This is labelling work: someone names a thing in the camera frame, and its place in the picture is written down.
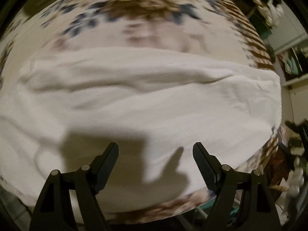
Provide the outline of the white shelf cabinet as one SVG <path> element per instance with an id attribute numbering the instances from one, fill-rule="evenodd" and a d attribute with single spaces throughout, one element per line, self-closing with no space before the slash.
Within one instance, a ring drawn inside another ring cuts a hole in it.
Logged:
<path id="1" fill-rule="evenodd" d="M 281 80 L 282 121 L 307 119 L 307 32 L 292 12 L 285 12 L 265 43 L 274 51 Z"/>

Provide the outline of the white pants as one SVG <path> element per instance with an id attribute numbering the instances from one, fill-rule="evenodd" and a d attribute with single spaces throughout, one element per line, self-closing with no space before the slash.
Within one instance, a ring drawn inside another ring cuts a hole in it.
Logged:
<path id="1" fill-rule="evenodd" d="M 116 142 L 104 211 L 203 203 L 193 144 L 237 168 L 280 122 L 270 70 L 161 49 L 43 53 L 1 96 L 1 185 L 34 205 L 51 170 L 72 172 Z"/>

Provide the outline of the black and white garment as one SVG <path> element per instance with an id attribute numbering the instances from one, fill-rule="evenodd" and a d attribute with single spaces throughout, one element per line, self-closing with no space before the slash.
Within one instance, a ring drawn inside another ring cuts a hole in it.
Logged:
<path id="1" fill-rule="evenodd" d="M 253 0 L 269 27 L 277 28 L 284 14 L 282 0 Z"/>

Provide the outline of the floral patterned bedspread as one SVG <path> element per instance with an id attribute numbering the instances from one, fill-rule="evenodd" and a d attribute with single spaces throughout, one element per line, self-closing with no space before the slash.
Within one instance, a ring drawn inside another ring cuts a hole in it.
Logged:
<path id="1" fill-rule="evenodd" d="M 1 37 L 1 96 L 30 58 L 93 48 L 161 49 L 274 72 L 264 44 L 231 0 L 28 0 Z M 278 129 L 234 169 L 258 168 L 276 151 Z M 205 202 L 212 197 L 207 192 Z M 128 212 L 102 210 L 108 218 L 140 223 L 203 203 L 177 198 Z"/>

